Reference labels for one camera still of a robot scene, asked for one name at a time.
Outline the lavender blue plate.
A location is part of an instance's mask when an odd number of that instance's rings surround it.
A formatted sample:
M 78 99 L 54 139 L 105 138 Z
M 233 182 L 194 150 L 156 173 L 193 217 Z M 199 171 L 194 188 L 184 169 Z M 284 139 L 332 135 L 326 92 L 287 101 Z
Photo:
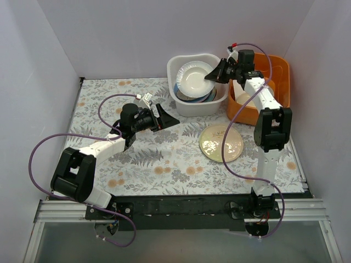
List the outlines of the lavender blue plate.
M 175 84 L 174 85 L 174 93 L 178 90 L 178 86 Z M 185 102 L 188 102 L 188 103 L 202 103 L 209 95 L 210 93 L 208 93 L 207 95 L 205 96 L 202 96 L 202 97 L 199 97 L 197 98 L 196 100 L 194 101 L 185 101 Z

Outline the pale green plate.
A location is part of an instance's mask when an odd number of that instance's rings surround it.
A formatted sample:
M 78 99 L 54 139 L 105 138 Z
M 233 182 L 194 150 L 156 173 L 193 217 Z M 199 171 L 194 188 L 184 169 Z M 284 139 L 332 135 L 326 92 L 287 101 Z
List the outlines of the pale green plate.
M 222 144 L 227 130 L 225 124 L 213 124 L 203 130 L 199 137 L 199 145 L 202 153 L 216 162 L 223 162 Z M 244 142 L 240 133 L 231 127 L 226 136 L 224 145 L 224 157 L 226 162 L 237 159 L 244 149 Z

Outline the pink plate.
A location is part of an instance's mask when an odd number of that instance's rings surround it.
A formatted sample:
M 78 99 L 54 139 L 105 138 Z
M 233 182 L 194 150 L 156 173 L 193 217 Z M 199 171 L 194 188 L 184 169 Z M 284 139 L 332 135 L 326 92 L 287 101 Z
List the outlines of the pink plate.
M 217 95 L 217 88 L 214 87 L 208 97 L 203 102 L 212 102 Z

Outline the speckled grey plate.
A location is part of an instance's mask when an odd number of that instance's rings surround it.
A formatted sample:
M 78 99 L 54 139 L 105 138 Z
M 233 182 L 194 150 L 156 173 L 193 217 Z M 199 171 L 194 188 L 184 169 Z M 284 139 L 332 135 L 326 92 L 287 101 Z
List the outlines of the speckled grey plate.
M 194 101 L 197 99 L 183 94 L 179 89 L 175 92 L 175 95 L 181 101 Z

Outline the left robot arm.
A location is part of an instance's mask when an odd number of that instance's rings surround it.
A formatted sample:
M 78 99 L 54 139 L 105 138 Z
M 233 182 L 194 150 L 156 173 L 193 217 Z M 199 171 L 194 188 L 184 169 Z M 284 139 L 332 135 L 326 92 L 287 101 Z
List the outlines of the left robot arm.
M 64 149 L 50 182 L 51 189 L 79 203 L 98 207 L 104 219 L 116 215 L 117 206 L 112 195 L 94 186 L 95 169 L 110 157 L 129 149 L 136 140 L 136 133 L 144 130 L 157 132 L 180 123 L 156 104 L 158 117 L 149 108 L 125 104 L 120 119 L 103 141 L 89 146 Z

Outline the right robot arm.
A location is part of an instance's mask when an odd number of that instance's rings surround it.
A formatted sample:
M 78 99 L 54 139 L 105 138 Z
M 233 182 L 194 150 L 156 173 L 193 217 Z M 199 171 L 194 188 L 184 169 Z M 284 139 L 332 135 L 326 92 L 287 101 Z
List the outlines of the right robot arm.
M 260 218 L 275 211 L 274 184 L 278 158 L 290 139 L 292 111 L 279 104 L 268 87 L 268 80 L 254 65 L 254 51 L 249 49 L 237 51 L 228 48 L 229 56 L 221 59 L 217 67 L 205 79 L 220 84 L 230 80 L 237 81 L 242 89 L 250 95 L 258 111 L 258 120 L 254 128 L 254 142 L 258 147 L 257 175 L 251 193 L 245 201 L 231 201 L 230 211 L 235 218 L 252 216 Z

